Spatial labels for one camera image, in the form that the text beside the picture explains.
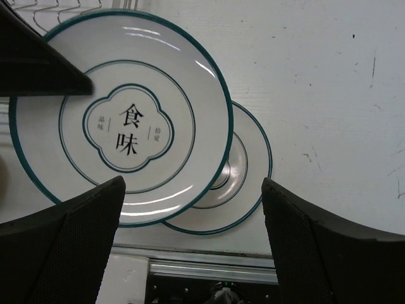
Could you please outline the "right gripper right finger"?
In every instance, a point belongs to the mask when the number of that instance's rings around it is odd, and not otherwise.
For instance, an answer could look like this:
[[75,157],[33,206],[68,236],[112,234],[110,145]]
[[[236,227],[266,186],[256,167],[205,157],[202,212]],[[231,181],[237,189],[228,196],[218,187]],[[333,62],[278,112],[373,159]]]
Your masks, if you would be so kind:
[[404,236],[357,224],[264,178],[283,303],[404,303]]

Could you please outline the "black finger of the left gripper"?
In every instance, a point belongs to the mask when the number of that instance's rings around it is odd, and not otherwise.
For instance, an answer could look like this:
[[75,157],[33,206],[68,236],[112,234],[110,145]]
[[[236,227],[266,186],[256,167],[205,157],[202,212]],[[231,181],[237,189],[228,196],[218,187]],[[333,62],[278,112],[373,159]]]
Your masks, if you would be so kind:
[[1,96],[91,95],[90,78],[1,3]]

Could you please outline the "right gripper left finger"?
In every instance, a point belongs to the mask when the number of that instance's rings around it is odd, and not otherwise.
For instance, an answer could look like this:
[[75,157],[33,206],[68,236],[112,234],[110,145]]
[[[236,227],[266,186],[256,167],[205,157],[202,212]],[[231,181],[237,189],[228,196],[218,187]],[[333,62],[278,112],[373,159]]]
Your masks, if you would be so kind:
[[124,197],[117,176],[1,224],[1,303],[95,303]]

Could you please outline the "white plate teal rim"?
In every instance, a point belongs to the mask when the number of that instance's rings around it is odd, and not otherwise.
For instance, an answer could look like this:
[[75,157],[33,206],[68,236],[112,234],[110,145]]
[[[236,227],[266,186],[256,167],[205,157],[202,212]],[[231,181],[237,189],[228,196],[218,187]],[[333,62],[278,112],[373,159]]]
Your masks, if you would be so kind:
[[271,146],[257,118],[233,102],[234,132],[228,158],[210,190],[183,213],[163,224],[174,231],[212,235],[232,229],[261,203],[260,184],[273,167]]

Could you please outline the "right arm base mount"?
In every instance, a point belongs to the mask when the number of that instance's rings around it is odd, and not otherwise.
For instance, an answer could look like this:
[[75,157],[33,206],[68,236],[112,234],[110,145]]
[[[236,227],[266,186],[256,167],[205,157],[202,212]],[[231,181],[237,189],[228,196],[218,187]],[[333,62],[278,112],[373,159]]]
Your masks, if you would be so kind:
[[145,303],[281,303],[277,284],[237,282],[153,273]]

